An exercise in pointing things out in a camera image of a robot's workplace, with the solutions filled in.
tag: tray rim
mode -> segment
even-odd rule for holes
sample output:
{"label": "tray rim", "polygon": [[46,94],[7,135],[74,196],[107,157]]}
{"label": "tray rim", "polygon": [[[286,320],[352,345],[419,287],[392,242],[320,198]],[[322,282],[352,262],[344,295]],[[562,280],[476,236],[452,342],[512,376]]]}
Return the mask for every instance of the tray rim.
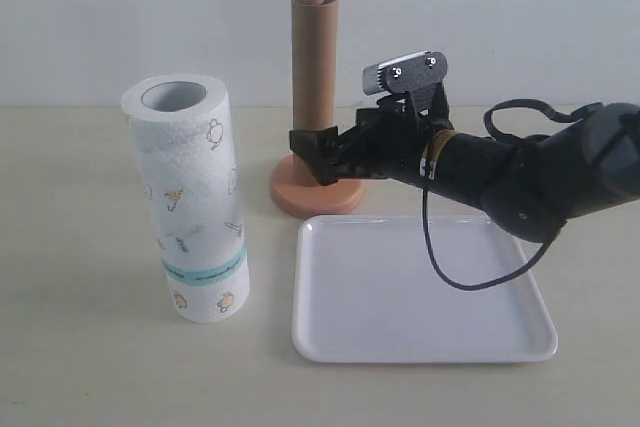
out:
{"label": "tray rim", "polygon": [[[339,215],[331,215],[331,214],[321,214],[313,216],[307,220],[305,220],[300,227],[298,228],[297,234],[297,246],[296,246],[296,265],[294,272],[294,291],[293,291],[293,309],[292,309],[292,325],[291,325],[291,337],[293,344],[300,355],[304,358],[316,362],[316,363],[326,363],[326,364],[389,364],[389,365],[406,365],[406,364],[424,364],[424,365],[435,365],[435,364],[522,364],[522,363],[538,363],[545,362],[550,360],[558,350],[558,333],[555,327],[555,324],[551,318],[549,309],[542,297],[542,293],[538,287],[538,284],[532,274],[531,271],[526,272],[522,277],[527,281],[528,288],[531,290],[533,297],[537,302],[537,306],[540,310],[540,314],[546,324],[546,327],[549,329],[549,334],[551,336],[550,343],[545,350],[541,350],[535,354],[514,354],[514,355],[505,355],[500,358],[492,358],[487,360],[456,360],[455,356],[446,360],[407,360],[407,361],[380,361],[380,360],[327,360],[316,355],[314,352],[307,349],[303,342],[301,342],[301,337],[299,335],[299,325],[300,325],[300,266],[301,266],[301,257],[303,252],[303,239],[306,236],[306,232],[308,232],[308,226],[318,222],[325,223],[364,223],[370,222],[373,220],[377,221],[413,221],[413,222],[422,222],[422,217],[419,215],[403,215],[403,214],[391,214],[391,215],[376,215],[376,214],[339,214]],[[478,223],[486,223],[491,224],[499,229],[499,227],[493,222],[487,215],[482,214],[437,214],[430,215],[429,222],[437,222],[437,221],[458,221],[458,222],[478,222]],[[513,235],[502,231],[505,236],[507,236],[512,242],[514,247],[516,248],[516,255],[522,260],[522,262],[527,261],[527,256],[522,249],[522,243],[519,239],[514,237]]]}

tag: orange round base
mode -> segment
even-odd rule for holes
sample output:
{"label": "orange round base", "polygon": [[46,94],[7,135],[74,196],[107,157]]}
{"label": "orange round base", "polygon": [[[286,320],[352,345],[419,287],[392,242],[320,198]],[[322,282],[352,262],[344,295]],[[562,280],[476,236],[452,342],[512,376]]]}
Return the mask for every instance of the orange round base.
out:
{"label": "orange round base", "polygon": [[345,179],[322,186],[305,187],[293,180],[293,155],[286,157],[271,174],[271,198],[280,209],[299,219],[315,215],[347,214],[362,200],[364,185]]}

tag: paper towel roll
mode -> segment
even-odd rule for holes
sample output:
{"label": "paper towel roll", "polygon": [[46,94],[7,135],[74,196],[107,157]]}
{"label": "paper towel roll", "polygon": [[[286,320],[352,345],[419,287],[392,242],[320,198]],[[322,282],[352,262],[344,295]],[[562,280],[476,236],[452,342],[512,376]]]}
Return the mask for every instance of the paper towel roll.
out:
{"label": "paper towel roll", "polygon": [[250,282],[225,85],[153,77],[125,92],[122,109],[177,311],[194,322],[228,317]]}

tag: table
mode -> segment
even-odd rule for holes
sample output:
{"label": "table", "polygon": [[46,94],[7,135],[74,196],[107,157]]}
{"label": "table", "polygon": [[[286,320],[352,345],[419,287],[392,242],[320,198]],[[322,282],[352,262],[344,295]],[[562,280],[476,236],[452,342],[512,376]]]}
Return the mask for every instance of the table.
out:
{"label": "table", "polygon": [[[483,135],[484,110],[454,124]],[[233,121],[252,292],[196,325],[169,298],[120,109],[0,110],[1,426],[637,425],[640,203],[571,222],[534,269],[560,339],[549,362],[314,364],[291,342],[301,221],[268,195],[290,111]],[[528,112],[496,123],[556,129]],[[356,213],[419,206],[416,189],[370,181]],[[472,213],[436,196],[431,211]]]}

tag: cardboard tube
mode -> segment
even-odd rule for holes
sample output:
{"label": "cardboard tube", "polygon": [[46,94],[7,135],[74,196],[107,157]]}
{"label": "cardboard tube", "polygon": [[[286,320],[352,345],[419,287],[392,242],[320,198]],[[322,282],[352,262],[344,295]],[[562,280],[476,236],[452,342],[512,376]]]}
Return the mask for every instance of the cardboard tube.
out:
{"label": "cardboard tube", "polygon": [[[293,128],[324,130],[333,123],[338,0],[319,5],[291,0],[291,22]],[[317,185],[297,157],[294,179],[300,185]]]}

